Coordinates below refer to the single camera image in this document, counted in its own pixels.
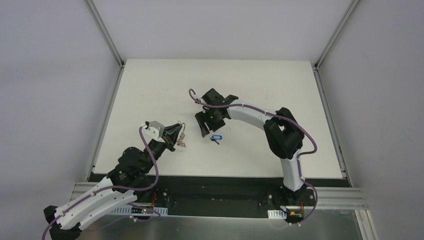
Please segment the silver metal keyring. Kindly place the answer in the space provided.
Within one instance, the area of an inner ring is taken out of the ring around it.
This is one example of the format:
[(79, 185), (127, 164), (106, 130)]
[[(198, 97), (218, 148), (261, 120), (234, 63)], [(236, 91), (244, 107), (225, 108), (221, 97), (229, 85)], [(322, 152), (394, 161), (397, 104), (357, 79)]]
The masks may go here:
[(177, 123), (181, 125), (181, 130), (179, 132), (178, 139), (176, 141), (176, 145), (179, 146), (179, 147), (182, 147), (182, 148), (186, 148), (186, 144), (184, 143), (184, 138), (186, 136), (185, 135), (186, 123), (181, 122), (181, 121), (178, 121)]

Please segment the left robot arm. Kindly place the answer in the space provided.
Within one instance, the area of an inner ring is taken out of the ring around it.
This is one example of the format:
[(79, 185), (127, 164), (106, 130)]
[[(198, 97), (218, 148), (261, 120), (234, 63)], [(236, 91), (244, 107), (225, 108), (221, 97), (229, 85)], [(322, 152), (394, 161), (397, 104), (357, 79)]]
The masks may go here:
[(53, 240), (75, 240), (91, 224), (116, 208), (136, 200), (147, 202), (159, 181), (157, 160), (166, 151), (174, 152), (185, 123), (164, 126), (157, 121), (139, 127), (144, 150), (131, 146), (118, 158), (118, 164), (94, 187), (62, 206), (43, 210), (48, 222), (42, 233)]

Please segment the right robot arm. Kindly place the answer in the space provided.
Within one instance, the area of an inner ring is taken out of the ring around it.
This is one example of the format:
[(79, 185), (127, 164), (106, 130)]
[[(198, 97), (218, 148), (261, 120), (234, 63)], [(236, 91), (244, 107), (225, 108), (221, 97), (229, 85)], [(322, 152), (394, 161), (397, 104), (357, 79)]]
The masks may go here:
[(271, 152), (281, 162), (284, 200), (290, 205), (296, 205), (303, 200), (302, 188), (305, 184), (295, 156), (303, 147), (305, 133), (290, 110), (282, 107), (269, 112), (234, 95), (223, 97), (214, 88), (200, 98), (195, 97), (193, 89), (189, 89), (188, 94), (195, 103), (202, 106), (202, 111), (195, 114), (202, 137), (224, 127), (226, 119), (238, 120), (263, 130)]

